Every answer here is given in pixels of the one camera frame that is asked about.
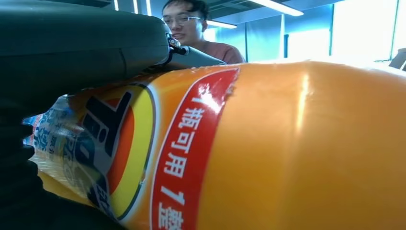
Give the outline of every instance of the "plastic wrapper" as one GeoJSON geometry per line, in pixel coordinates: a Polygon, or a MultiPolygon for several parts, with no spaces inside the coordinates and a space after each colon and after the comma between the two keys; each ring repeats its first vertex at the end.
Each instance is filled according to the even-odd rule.
{"type": "Polygon", "coordinates": [[[25,143],[131,230],[406,229],[405,104],[395,69],[187,69],[63,96],[25,143]]]}

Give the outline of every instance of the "eyeglasses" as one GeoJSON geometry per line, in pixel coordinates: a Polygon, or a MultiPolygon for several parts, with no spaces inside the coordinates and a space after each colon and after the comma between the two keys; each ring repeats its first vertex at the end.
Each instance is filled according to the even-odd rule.
{"type": "Polygon", "coordinates": [[[190,17],[186,14],[179,14],[176,15],[175,17],[171,16],[165,16],[162,18],[162,20],[168,25],[171,26],[173,22],[176,22],[178,25],[185,25],[188,23],[191,19],[201,19],[200,17],[190,17]]]}

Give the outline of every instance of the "man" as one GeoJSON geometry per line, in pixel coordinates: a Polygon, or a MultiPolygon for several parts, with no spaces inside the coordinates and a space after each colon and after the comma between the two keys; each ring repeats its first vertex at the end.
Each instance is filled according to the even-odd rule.
{"type": "Polygon", "coordinates": [[[169,0],[163,7],[162,20],[182,45],[196,48],[227,64],[245,62],[236,47],[204,39],[208,14],[207,4],[202,0],[169,0]]]}

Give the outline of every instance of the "ceiling light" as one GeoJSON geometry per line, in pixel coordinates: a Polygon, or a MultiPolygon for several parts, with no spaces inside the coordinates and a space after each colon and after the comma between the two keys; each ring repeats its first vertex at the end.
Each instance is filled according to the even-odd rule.
{"type": "Polygon", "coordinates": [[[151,16],[152,15],[152,10],[151,10],[151,1],[150,0],[146,0],[147,3],[147,15],[151,16]]]}
{"type": "Polygon", "coordinates": [[[138,3],[137,3],[137,0],[133,0],[133,4],[134,4],[134,13],[138,13],[138,3]]]}
{"type": "Polygon", "coordinates": [[[114,9],[117,11],[118,10],[118,1],[114,0],[114,9]]]}
{"type": "Polygon", "coordinates": [[[274,9],[274,10],[279,11],[279,12],[292,15],[292,16],[301,16],[301,15],[303,15],[303,12],[295,10],[292,7],[283,5],[281,3],[277,3],[275,1],[271,1],[271,0],[250,0],[250,1],[258,3],[258,4],[266,6],[266,7],[269,7],[271,9],[274,9]]]}
{"type": "Polygon", "coordinates": [[[237,25],[233,24],[228,24],[228,23],[221,23],[221,22],[216,22],[216,21],[207,21],[207,24],[212,25],[212,26],[218,26],[218,27],[223,27],[227,29],[235,29],[237,28],[237,25]]]}

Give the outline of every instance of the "dark hair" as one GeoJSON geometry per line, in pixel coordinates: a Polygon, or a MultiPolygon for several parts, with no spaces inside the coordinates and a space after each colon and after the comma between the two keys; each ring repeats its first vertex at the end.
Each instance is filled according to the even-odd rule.
{"type": "Polygon", "coordinates": [[[165,3],[164,7],[162,7],[162,11],[165,9],[165,7],[174,3],[190,3],[192,7],[188,10],[188,12],[199,12],[204,20],[209,18],[209,7],[207,6],[206,2],[202,0],[169,0],[167,3],[165,3]]]}

